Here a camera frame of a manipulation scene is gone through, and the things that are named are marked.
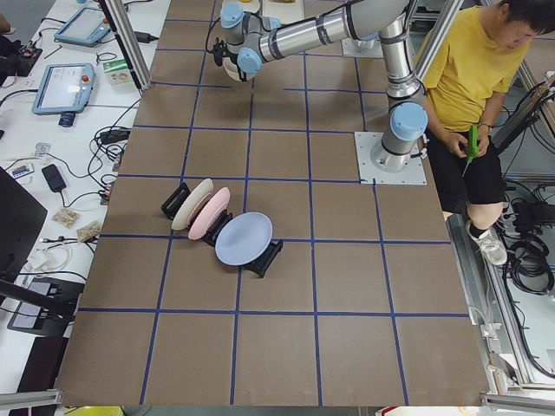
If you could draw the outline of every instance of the blue joint cap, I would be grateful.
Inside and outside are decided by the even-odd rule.
[[[219,12],[219,18],[221,19],[222,28],[230,29],[234,28],[241,22],[243,22],[243,8],[237,3],[228,3]]]
[[[256,74],[262,68],[262,59],[251,48],[241,48],[237,64],[247,74]]]
[[[270,17],[270,29],[281,28],[281,21],[276,17]]]
[[[368,36],[365,36],[365,37],[361,37],[360,40],[366,42],[366,41],[373,41],[373,40],[375,40],[375,39],[377,39],[377,38],[378,38],[378,32],[375,32],[375,33],[373,33],[373,34],[371,34],[371,35],[368,35]]]
[[[391,131],[398,139],[414,141],[426,130],[428,115],[422,106],[414,102],[403,102],[394,108],[389,122]]]

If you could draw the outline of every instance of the sneaker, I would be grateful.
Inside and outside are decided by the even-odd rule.
[[[470,238],[480,247],[481,255],[488,263],[494,266],[501,266],[506,263],[506,250],[503,243],[494,236],[491,230],[486,230],[481,236],[476,238],[470,234],[470,221],[465,227]]]

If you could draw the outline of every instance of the small box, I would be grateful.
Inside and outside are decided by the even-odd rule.
[[[110,84],[121,84],[122,82],[132,81],[131,73],[127,67],[125,59],[104,62],[104,74],[108,78]]]

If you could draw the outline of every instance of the robotic arm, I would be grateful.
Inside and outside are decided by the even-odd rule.
[[[214,60],[236,81],[251,79],[265,62],[283,59],[344,38],[365,40],[378,32],[388,73],[389,126],[371,159],[386,172],[408,163],[428,117],[421,106],[423,87],[408,56],[404,10],[409,0],[352,0],[300,22],[282,26],[272,17],[244,12],[237,3],[220,12],[225,40],[214,45]]]

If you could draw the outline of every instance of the green tool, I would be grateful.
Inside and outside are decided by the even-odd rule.
[[[468,133],[468,147],[467,147],[467,165],[465,170],[462,171],[462,176],[465,176],[468,166],[472,163],[476,155],[478,154],[478,126],[475,124],[470,127],[470,132]]]

